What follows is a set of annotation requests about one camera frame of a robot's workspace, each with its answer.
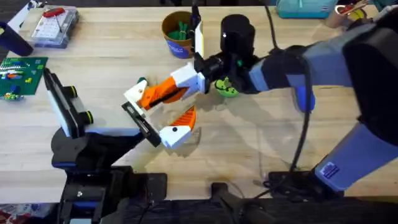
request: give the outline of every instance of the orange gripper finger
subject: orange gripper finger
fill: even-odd
[[[197,120],[197,109],[195,106],[192,106],[185,114],[181,115],[178,119],[176,119],[170,126],[189,126],[191,131],[195,125]]]
[[[162,84],[146,88],[141,100],[139,100],[137,103],[141,107],[145,108],[145,110],[149,110],[151,107],[153,107],[151,103],[155,100],[176,92],[173,96],[168,97],[163,101],[163,103],[173,103],[181,99],[186,90],[187,88],[177,88],[175,86],[173,77],[168,77],[168,79],[166,79]]]

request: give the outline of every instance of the clear plastic container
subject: clear plastic container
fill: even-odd
[[[65,12],[57,17],[42,16],[38,21],[28,40],[33,46],[61,49],[67,47],[71,31],[79,20],[79,13],[74,6],[45,6],[44,11],[58,7],[62,7]]]
[[[281,18],[326,18],[338,0],[278,0],[277,12]]]

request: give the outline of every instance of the wooden table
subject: wooden table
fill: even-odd
[[[170,54],[160,30],[162,19],[176,10],[81,8],[80,22],[67,49],[35,49],[32,56],[49,57],[47,67],[64,85],[76,86],[86,107],[121,110],[123,93],[139,77],[161,81],[190,61]],[[30,11],[21,35],[29,35],[41,13],[41,9]],[[200,13],[207,56],[220,50],[220,21],[233,13],[246,15],[256,28],[256,55],[265,55],[272,47],[263,7],[201,7]],[[340,33],[325,27],[321,20],[281,19],[273,14],[281,47],[307,45]],[[359,113],[350,88],[318,86],[313,91],[317,105],[298,163],[302,169],[311,169],[328,154],[353,127]],[[233,99],[223,99],[212,91],[192,99],[198,107],[200,130],[190,142],[177,152],[143,142],[117,164],[131,165],[139,172],[167,173],[168,199],[208,198],[215,181],[229,183],[236,195],[253,197],[263,190],[254,182],[260,182],[269,171],[287,170],[303,121],[290,89]],[[51,166],[50,149],[58,128],[43,81],[36,95],[25,102],[0,101],[0,203],[60,200],[65,174]],[[346,194],[398,195],[397,170],[398,161],[393,161],[354,184]]]

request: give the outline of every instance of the power cord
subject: power cord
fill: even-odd
[[[272,21],[271,13],[270,13],[269,8],[268,8],[268,1],[267,0],[264,0],[264,7],[266,9],[267,17],[268,17],[270,28],[271,28],[272,43],[274,44],[274,49],[271,50],[271,53],[272,53],[272,51],[281,50],[281,49],[278,47],[277,42],[276,42],[274,23]],[[263,182],[263,186],[265,188],[268,188],[268,189],[266,191],[264,191],[263,193],[255,196],[254,199],[258,199],[258,198],[260,198],[260,197],[272,192],[273,190],[275,190],[275,189],[279,188],[280,186],[282,186],[286,182],[286,180],[291,178],[291,176],[293,174],[293,171],[295,170],[295,168],[297,166],[297,162],[299,161],[299,158],[300,158],[303,146],[304,146],[305,138],[307,137],[307,131],[308,131],[308,126],[309,126],[309,122],[310,122],[310,111],[311,111],[310,102],[311,102],[311,95],[312,95],[312,91],[311,91],[312,85],[311,85],[310,70],[308,68],[307,62],[303,58],[300,58],[300,61],[301,61],[301,64],[302,64],[302,66],[304,67],[304,70],[305,70],[305,72],[304,72],[304,76],[305,76],[305,113],[304,113],[303,128],[302,128],[302,132],[301,132],[301,135],[300,135],[300,139],[299,139],[298,144],[297,144],[296,151],[294,153],[294,158],[293,158],[292,164],[290,165],[290,169],[289,169],[289,172],[287,174],[287,177],[284,178],[278,184],[275,184],[275,185],[272,185],[267,180],[264,181]]]

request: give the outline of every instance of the cable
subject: cable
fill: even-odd
[[[269,11],[269,8],[268,8],[268,0],[264,0],[264,7],[266,8],[266,12],[267,12],[269,27],[271,30],[272,43],[274,44],[274,50],[280,50],[280,48],[278,47],[278,43],[276,42],[274,22],[272,21],[271,12]]]
[[[148,212],[148,209],[150,208],[150,204],[148,203],[148,206],[142,211],[141,217],[139,217],[138,224],[141,224],[142,219],[144,218],[144,215]]]
[[[270,28],[271,28],[271,36],[272,36],[272,42],[274,44],[274,50],[275,49],[276,50],[281,50],[280,48],[278,48],[278,45],[277,45],[277,42],[276,42],[274,23],[272,21],[271,13],[269,12],[267,0],[264,0],[264,7],[266,9],[268,20],[269,20],[269,24],[270,24]],[[304,142],[305,142],[305,139],[307,137],[307,131],[308,131],[308,126],[309,126],[309,122],[310,122],[310,111],[311,111],[310,102],[311,102],[311,95],[312,95],[312,91],[311,91],[312,84],[311,84],[310,70],[308,69],[307,62],[305,61],[304,58],[301,57],[300,58],[300,62],[302,64],[302,66],[304,67],[304,76],[305,76],[305,114],[304,114],[302,132],[301,132],[298,144],[297,144],[296,151],[294,153],[292,164],[290,165],[290,169],[289,169],[289,172],[287,174],[287,177],[282,179],[278,184],[275,184],[274,186],[272,186],[269,181],[264,181],[263,185],[264,185],[264,187],[266,187],[268,189],[266,191],[264,191],[263,193],[255,196],[254,199],[258,199],[258,198],[260,198],[260,197],[272,192],[273,190],[275,190],[278,187],[280,187],[283,183],[285,183],[286,180],[291,178],[291,176],[293,174],[293,171],[295,170],[295,168],[297,166],[297,162],[299,161],[299,158],[300,158],[303,146],[304,146]]]

